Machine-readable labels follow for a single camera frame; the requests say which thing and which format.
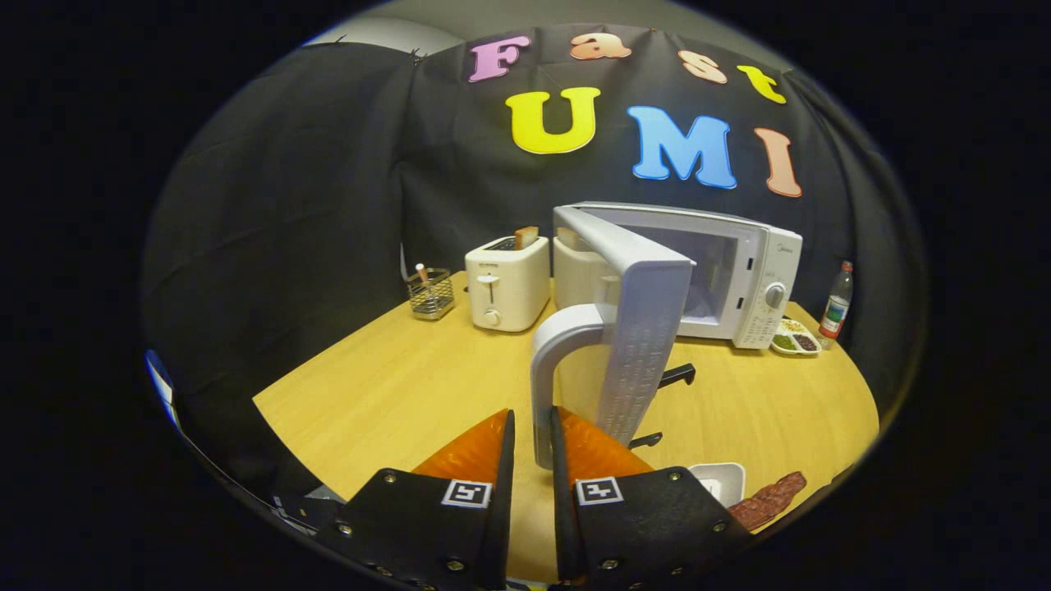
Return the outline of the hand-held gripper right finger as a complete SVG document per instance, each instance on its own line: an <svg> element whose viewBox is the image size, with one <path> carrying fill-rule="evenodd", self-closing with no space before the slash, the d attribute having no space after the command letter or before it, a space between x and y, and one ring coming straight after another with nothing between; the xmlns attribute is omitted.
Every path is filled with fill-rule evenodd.
<svg viewBox="0 0 1051 591"><path fill-rule="evenodd" d="M557 580L566 587L693 587L753 535L684 467L568 483L566 434L549 411Z"/></svg>

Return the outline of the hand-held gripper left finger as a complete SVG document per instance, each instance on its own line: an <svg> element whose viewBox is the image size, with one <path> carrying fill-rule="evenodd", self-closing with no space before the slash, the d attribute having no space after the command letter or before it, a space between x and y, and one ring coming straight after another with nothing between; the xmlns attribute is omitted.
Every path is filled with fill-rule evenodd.
<svg viewBox="0 0 1051 591"><path fill-rule="evenodd" d="M379 469L320 526L320 546L401 588L503 590L515 413L496 412L475 431L485 435L485 478Z"/></svg>

